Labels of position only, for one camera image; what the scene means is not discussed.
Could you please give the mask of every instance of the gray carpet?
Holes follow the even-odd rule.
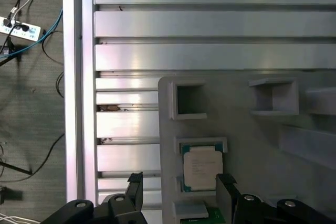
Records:
[[[0,16],[7,16],[15,2],[0,0]],[[58,17],[61,6],[62,0],[34,0],[19,20],[46,30]],[[62,23],[57,30],[62,30]],[[13,38],[13,42],[30,44],[17,38]],[[62,34],[54,34],[46,50],[53,58],[63,61],[62,46]],[[64,132],[64,101],[55,90],[55,81],[61,71],[62,66],[45,57],[40,45],[25,53],[19,64],[13,60],[0,67],[0,144],[6,162],[36,170],[53,141]],[[19,183],[1,182],[25,176],[4,170],[0,185],[10,191],[0,212],[44,220],[66,202],[64,139],[34,177]]]

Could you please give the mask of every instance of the metal table surface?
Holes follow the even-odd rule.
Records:
[[[143,171],[161,220],[157,82],[334,69],[336,0],[64,0],[67,199],[99,204]],[[99,105],[119,111],[101,112]]]

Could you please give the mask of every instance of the power strip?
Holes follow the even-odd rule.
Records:
[[[9,34],[9,32],[12,28],[9,28],[9,27],[4,25],[4,20],[5,19],[6,18],[4,18],[4,17],[0,17],[0,33]],[[40,33],[41,33],[41,27],[34,26],[34,25],[31,25],[31,24],[27,24],[27,23],[21,23],[21,24],[28,26],[29,30],[28,31],[23,31],[21,28],[20,29],[14,28],[14,30],[12,31],[12,33],[10,35],[18,37],[18,38],[22,38],[22,39],[28,39],[28,40],[31,40],[31,41],[38,41],[38,39],[40,37]]]

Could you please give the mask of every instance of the blue cable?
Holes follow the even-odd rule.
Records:
[[[35,46],[35,45],[37,45],[37,44],[39,44],[41,41],[43,41],[57,26],[58,26],[58,24],[59,24],[59,22],[61,21],[61,18],[62,18],[62,15],[63,15],[63,9],[61,9],[61,11],[60,11],[60,13],[59,13],[59,15],[58,15],[58,18],[57,18],[57,20],[55,21],[55,23],[50,27],[50,29],[46,32],[46,34],[44,34],[42,37],[41,37],[41,39],[39,39],[38,41],[36,41],[36,42],[34,42],[33,44],[31,44],[31,45],[29,45],[29,46],[27,46],[27,47],[25,47],[25,48],[23,48],[23,49],[21,49],[21,50],[19,50],[19,51],[15,51],[15,52],[12,52],[11,54],[9,54],[9,55],[5,55],[5,56],[1,56],[0,57],[0,59],[2,59],[2,58],[8,58],[8,57],[10,57],[10,56],[13,56],[13,55],[15,55],[15,54],[18,54],[18,53],[20,53],[20,52],[24,52],[24,51],[26,51],[26,50],[28,50],[28,49],[30,49],[30,48],[32,48],[33,46]]]

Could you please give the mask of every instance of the screw head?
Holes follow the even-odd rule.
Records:
[[[296,206],[295,203],[294,203],[293,201],[286,201],[286,202],[285,202],[285,205],[286,205],[287,207],[295,207],[295,206]]]
[[[251,201],[251,200],[254,200],[254,197],[251,196],[251,195],[246,195],[246,196],[244,197],[244,199]]]
[[[84,207],[84,206],[86,206],[86,203],[78,203],[78,204],[76,205],[76,207]]]
[[[119,196],[119,197],[115,198],[114,200],[115,200],[115,201],[123,201],[123,200],[124,200],[124,197]]]

